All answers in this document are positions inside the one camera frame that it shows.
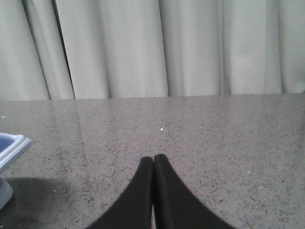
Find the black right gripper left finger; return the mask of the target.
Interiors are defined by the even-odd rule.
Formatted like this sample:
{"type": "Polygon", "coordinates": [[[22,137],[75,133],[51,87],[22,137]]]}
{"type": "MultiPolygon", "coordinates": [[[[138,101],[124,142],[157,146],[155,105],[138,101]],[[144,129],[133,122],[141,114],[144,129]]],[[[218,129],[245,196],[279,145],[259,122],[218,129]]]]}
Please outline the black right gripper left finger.
{"type": "Polygon", "coordinates": [[[113,205],[88,228],[150,229],[153,159],[143,157],[130,183],[113,205]]]}

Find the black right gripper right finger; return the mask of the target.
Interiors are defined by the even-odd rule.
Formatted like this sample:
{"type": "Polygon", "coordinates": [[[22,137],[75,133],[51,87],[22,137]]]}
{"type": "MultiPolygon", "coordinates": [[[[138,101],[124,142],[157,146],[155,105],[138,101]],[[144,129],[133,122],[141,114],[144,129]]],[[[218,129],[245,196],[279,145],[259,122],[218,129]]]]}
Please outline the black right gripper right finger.
{"type": "Polygon", "coordinates": [[[164,154],[154,157],[153,205],[158,229],[232,229],[196,198],[164,154]]]}

